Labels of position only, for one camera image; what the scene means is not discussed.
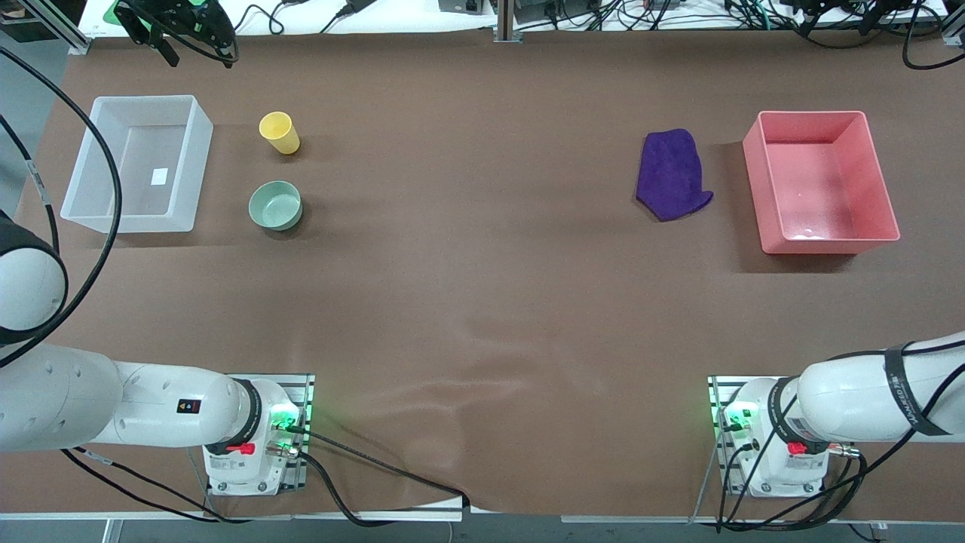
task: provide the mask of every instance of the mint green bowl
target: mint green bowl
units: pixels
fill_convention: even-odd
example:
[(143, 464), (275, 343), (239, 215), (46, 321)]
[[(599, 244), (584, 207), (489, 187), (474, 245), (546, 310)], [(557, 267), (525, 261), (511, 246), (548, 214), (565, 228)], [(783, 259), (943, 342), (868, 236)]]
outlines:
[(285, 181), (271, 181), (259, 186), (248, 201), (251, 219), (271, 230), (288, 230), (298, 223), (301, 212), (301, 194)]

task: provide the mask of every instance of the purple cloth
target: purple cloth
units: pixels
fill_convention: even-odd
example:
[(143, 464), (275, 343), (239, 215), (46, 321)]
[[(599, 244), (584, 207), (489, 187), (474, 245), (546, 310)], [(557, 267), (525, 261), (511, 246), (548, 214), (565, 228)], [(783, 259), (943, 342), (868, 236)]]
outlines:
[(660, 220), (674, 220), (710, 203), (694, 136), (685, 129), (651, 132), (644, 140), (637, 199)]

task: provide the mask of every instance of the pink plastic bin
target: pink plastic bin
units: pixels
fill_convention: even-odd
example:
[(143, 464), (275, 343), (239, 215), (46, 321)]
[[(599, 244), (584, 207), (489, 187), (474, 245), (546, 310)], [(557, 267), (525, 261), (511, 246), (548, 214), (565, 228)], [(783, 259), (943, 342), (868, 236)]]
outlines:
[(861, 111), (761, 111), (744, 157), (765, 253), (857, 254), (900, 237)]

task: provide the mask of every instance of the red button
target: red button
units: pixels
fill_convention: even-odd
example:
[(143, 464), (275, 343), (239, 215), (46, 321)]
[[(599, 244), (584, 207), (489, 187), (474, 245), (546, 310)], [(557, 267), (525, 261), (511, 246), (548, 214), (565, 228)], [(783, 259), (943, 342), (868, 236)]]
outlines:
[(803, 443), (791, 442), (787, 444), (787, 452), (791, 454), (804, 454), (808, 452), (808, 446)]
[(241, 445), (228, 445), (225, 448), (227, 448), (228, 450), (236, 450), (241, 454), (255, 454), (254, 443), (242, 443)]

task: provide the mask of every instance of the brown tabletop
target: brown tabletop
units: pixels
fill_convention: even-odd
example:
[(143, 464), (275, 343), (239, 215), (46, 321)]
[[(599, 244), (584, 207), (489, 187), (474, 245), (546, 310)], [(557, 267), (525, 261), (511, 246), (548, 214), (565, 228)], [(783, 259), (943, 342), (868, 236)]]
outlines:
[[(948, 54), (916, 47), (922, 62)], [(794, 374), (965, 326), (962, 69), (909, 71), (895, 42), (827, 51), (789, 33), (673, 32), (513, 45), (484, 31), (246, 39), (241, 51), (231, 70), (187, 51), (169, 69), (124, 41), (70, 58), (64, 88), (85, 108), (191, 94), (215, 127), (195, 229), (120, 236), (55, 343), (313, 372), (317, 429), (484, 509), (686, 516), (713, 443), (707, 375)], [(854, 258), (761, 253), (738, 142), (763, 109), (865, 111), (901, 241)], [(258, 135), (272, 110), (301, 134), (294, 157)], [(659, 223), (633, 199), (640, 148), (678, 127), (716, 195)], [(38, 164), (58, 206), (82, 134), (56, 105)], [(306, 200), (290, 233), (246, 213), (273, 179)], [(31, 190), (21, 217), (45, 232)], [(101, 241), (62, 222), (74, 285)], [(200, 498), (183, 449), (93, 448)], [(353, 508), (446, 497), (317, 453)], [(960, 456), (909, 445), (846, 516), (965, 521)], [(4, 512), (145, 509), (58, 452), (4, 455), (0, 484)], [(703, 514), (717, 489), (713, 475)], [(218, 503), (333, 508), (313, 474), (296, 494)]]

